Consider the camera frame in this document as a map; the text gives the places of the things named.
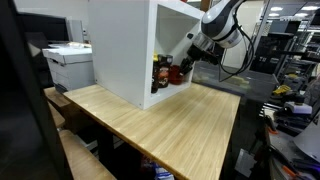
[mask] monitor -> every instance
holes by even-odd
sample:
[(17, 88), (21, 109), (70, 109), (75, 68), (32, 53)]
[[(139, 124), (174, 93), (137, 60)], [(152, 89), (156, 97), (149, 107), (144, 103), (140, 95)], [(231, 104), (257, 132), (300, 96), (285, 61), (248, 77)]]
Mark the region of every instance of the monitor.
[(315, 11), (315, 15), (313, 20), (311, 21), (311, 24), (313, 26), (320, 26), (320, 9)]
[(272, 21), (269, 32), (296, 34), (301, 21)]
[(25, 33), (42, 32), (52, 41), (69, 41), (67, 22), (64, 17), (18, 13), (18, 20)]

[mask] red object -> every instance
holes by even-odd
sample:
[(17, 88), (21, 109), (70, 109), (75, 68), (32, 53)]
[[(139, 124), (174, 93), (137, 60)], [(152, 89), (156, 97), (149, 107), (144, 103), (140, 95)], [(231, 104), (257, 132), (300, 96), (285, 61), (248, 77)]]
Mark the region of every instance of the red object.
[(298, 174), (295, 174), (291, 169), (289, 169), (287, 166), (282, 166), (282, 169), (289, 174), (289, 176), (295, 178)]
[(279, 134), (278, 131), (273, 131), (270, 127), (268, 127), (268, 131), (271, 134)]
[(173, 65), (170, 67), (169, 82), (171, 84), (180, 85), (183, 82), (184, 76), (179, 72), (180, 72), (179, 66)]

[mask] shelf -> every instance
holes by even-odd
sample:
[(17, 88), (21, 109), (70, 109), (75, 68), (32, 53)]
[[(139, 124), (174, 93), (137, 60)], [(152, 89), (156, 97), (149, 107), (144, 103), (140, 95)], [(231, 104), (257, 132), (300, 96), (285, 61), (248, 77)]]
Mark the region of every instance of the shelf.
[(187, 89), (190, 87), (191, 82), (184, 82), (180, 85), (173, 85), (170, 84), (168, 85), (167, 88), (159, 88), (158, 92), (155, 94), (151, 94), (150, 98), (150, 106), (156, 104), (157, 102), (160, 102), (164, 99), (167, 99), (168, 97), (177, 94), (178, 92)]
[(157, 1), (158, 5), (161, 5), (163, 7), (166, 7), (172, 12), (175, 13), (168, 13), (167, 16), (162, 17), (184, 17), (189, 16), (194, 19), (200, 20), (202, 16), (204, 15), (203, 11), (200, 11), (199, 9), (194, 8), (193, 6), (190, 6), (187, 3), (184, 3), (180, 0), (161, 0)]
[(169, 85), (151, 95), (152, 57), (154, 51), (172, 55), (172, 64), (180, 65), (193, 41), (187, 35), (196, 37), (203, 14), (180, 0), (90, 0), (89, 28), (97, 84), (141, 109), (188, 88), (192, 72), (186, 76), (186, 83)]

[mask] desk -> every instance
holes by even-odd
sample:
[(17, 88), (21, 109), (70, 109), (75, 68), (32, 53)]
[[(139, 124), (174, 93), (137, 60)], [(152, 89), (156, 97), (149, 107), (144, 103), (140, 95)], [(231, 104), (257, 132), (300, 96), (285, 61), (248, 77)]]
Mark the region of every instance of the desk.
[[(265, 109), (265, 114), (269, 115), (272, 120), (274, 120), (273, 116), (274, 111)], [(302, 151), (298, 149), (298, 147), (293, 142), (293, 137), (282, 132), (278, 131), (278, 134), (274, 135), (268, 133), (267, 135), (267, 143), (272, 144), (276, 147), (289, 161), (292, 159), (308, 159), (309, 157), (305, 155)], [(270, 175), (272, 179), (290, 179), (290, 176), (282, 170), (282, 164), (275, 158), (271, 158), (269, 161), (270, 164)], [(311, 174), (308, 173), (300, 173), (303, 176), (307, 176), (310, 179), (315, 179)]]
[(59, 110), (71, 104), (62, 94), (56, 91), (55, 87), (44, 89), (44, 94)]
[(192, 84), (141, 110), (99, 85), (64, 93), (179, 179), (219, 179), (240, 97)]
[(57, 128), (62, 128), (65, 123), (64, 118), (49, 102), (48, 102), (48, 105), (52, 114), (54, 124), (56, 125)]

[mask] cable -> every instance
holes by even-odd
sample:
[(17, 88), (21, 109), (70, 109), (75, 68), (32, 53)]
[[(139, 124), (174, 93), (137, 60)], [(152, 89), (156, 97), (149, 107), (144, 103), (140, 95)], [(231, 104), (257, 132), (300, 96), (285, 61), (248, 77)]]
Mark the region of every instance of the cable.
[[(226, 54), (227, 54), (227, 50), (223, 51), (222, 64), (223, 64), (223, 62), (224, 62), (224, 59), (226, 58)], [(219, 67), (219, 82), (225, 81), (225, 80), (227, 80), (227, 79), (229, 79), (229, 78), (232, 77), (232, 76), (229, 76), (229, 77), (227, 77), (227, 78), (225, 78), (225, 79), (223, 79), (223, 80), (220, 80), (220, 79), (221, 79), (221, 68), (220, 68), (220, 67)]]
[(249, 47), (250, 47), (250, 48), (247, 48), (247, 47), (246, 47), (246, 48), (247, 48), (247, 50), (246, 50), (246, 56), (245, 56), (245, 58), (244, 58), (244, 60), (243, 60), (242, 66), (241, 66), (240, 69), (239, 69), (238, 71), (236, 71), (236, 72), (229, 72), (229, 71), (227, 71), (227, 70), (223, 67), (224, 59), (223, 59), (223, 61), (220, 61), (220, 62), (219, 62), (220, 68), (221, 68), (225, 73), (227, 73), (227, 74), (230, 75), (229, 77), (227, 77), (227, 78), (225, 78), (225, 79), (223, 79), (223, 80), (219, 80), (220, 82), (225, 81), (225, 80), (231, 78), (232, 76), (235, 76), (235, 75), (238, 75), (238, 74), (244, 72), (244, 71), (251, 65), (251, 63), (252, 63), (252, 61), (253, 61), (253, 58), (254, 58), (254, 47), (253, 47), (253, 43), (252, 43), (250, 37), (241, 29), (240, 26), (238, 26), (238, 30), (240, 31), (240, 33), (241, 33), (241, 35), (242, 35), (243, 37), (247, 38), (247, 40), (249, 41)]

